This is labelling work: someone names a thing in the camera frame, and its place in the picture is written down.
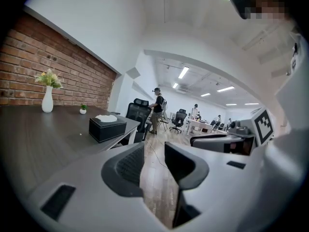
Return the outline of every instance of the white plant pot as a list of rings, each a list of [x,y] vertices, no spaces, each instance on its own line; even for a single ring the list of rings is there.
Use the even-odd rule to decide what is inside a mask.
[[[46,86],[46,93],[44,95],[43,102],[42,102],[42,110],[45,113],[50,113],[54,107],[52,91],[53,91],[53,87]]]

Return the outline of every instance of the brick wall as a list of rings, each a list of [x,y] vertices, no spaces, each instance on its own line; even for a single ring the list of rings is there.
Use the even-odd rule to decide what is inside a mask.
[[[50,68],[64,80],[54,105],[107,109],[116,73],[32,16],[20,17],[0,51],[0,105],[41,105],[46,87],[34,75]]]

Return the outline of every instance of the backpack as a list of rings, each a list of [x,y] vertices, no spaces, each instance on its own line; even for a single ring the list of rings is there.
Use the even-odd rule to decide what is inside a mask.
[[[164,111],[166,111],[167,110],[167,108],[168,108],[168,101],[167,100],[165,100],[164,98],[163,98],[163,96],[162,95],[158,95],[158,96],[161,96],[162,97],[162,103],[160,104],[160,106],[161,106],[161,109],[162,110],[164,110]]]

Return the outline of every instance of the black t-shirt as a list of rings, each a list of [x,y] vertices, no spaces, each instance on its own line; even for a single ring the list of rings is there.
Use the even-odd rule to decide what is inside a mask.
[[[155,113],[160,113],[162,112],[162,108],[161,108],[161,103],[163,102],[163,97],[161,95],[158,95],[158,97],[156,98],[155,103],[158,104],[157,106],[154,107],[154,112]]]

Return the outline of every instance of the yellow flower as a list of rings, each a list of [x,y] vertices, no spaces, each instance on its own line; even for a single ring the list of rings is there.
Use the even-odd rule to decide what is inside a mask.
[[[55,81],[58,80],[58,77],[57,77],[56,74],[52,74],[52,78],[53,78]]]

